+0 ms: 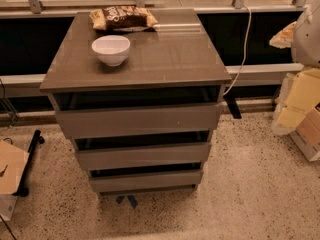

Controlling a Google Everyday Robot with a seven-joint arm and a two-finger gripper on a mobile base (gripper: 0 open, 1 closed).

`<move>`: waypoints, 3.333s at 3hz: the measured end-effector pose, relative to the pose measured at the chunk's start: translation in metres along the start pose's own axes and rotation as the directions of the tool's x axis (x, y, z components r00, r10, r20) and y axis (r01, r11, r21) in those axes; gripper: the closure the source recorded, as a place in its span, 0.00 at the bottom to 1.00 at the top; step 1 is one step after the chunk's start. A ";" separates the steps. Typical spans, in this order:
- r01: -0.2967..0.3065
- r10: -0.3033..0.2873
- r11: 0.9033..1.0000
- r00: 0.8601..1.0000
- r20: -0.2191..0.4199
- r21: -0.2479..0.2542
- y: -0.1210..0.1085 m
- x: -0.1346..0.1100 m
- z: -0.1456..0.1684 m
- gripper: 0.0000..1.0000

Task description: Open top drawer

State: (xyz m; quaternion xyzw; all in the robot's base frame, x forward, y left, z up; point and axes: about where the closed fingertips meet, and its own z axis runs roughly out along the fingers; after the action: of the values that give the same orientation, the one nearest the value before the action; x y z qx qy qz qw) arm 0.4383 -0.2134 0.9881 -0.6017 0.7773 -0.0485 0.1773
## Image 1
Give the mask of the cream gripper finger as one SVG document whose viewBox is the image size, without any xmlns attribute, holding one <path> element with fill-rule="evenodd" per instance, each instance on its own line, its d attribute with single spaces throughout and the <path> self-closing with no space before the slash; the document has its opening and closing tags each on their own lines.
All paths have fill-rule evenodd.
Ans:
<svg viewBox="0 0 320 240">
<path fill-rule="evenodd" d="M 292 22 L 281 31 L 279 31 L 271 38 L 271 40 L 269 41 L 269 45 L 279 49 L 290 48 L 295 25 L 296 22 Z"/>
</svg>

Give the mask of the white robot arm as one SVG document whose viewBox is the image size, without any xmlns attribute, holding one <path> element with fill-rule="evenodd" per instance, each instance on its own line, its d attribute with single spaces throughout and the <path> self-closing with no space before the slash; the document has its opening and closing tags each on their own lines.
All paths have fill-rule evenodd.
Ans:
<svg viewBox="0 0 320 240">
<path fill-rule="evenodd" d="M 313 0 L 307 5 L 298 20 L 274 35 L 269 45 L 279 49 L 290 48 L 294 62 L 319 68 L 320 0 Z"/>
</svg>

